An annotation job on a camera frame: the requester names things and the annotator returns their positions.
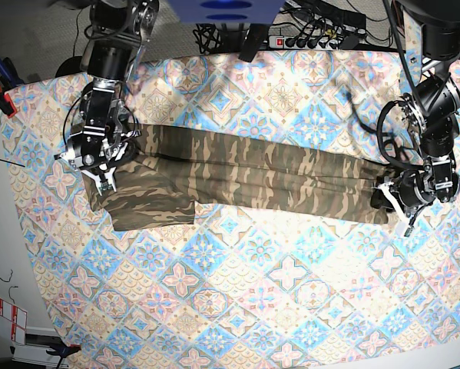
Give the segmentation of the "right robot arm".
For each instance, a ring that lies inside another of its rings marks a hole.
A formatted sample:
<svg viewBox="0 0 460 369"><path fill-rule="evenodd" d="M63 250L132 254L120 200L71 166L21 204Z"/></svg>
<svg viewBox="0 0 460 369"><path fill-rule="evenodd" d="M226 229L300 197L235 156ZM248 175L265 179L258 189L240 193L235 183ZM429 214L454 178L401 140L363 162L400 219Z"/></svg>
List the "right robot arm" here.
<svg viewBox="0 0 460 369"><path fill-rule="evenodd" d="M62 138L66 161L98 191L115 191L114 173L136 155L141 124L126 105L159 12L157 1L92 1L81 67L92 80L68 111Z"/></svg>

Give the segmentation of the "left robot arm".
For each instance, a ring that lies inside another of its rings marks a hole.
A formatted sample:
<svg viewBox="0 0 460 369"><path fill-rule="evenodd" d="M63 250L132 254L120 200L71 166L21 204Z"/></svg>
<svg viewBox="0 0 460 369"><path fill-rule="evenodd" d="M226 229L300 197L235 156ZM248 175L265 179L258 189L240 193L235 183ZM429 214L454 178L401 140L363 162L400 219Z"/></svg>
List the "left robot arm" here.
<svg viewBox="0 0 460 369"><path fill-rule="evenodd" d="M394 211L397 232L407 238L425 208L453 202L460 191L453 152L460 91L449 71L460 58L460 1L402 1L401 21L390 1L383 5L402 64L402 95L383 107L376 123L380 154L397 173L379 180L371 205ZM393 108L402 109L420 165L386 150L383 125Z"/></svg>

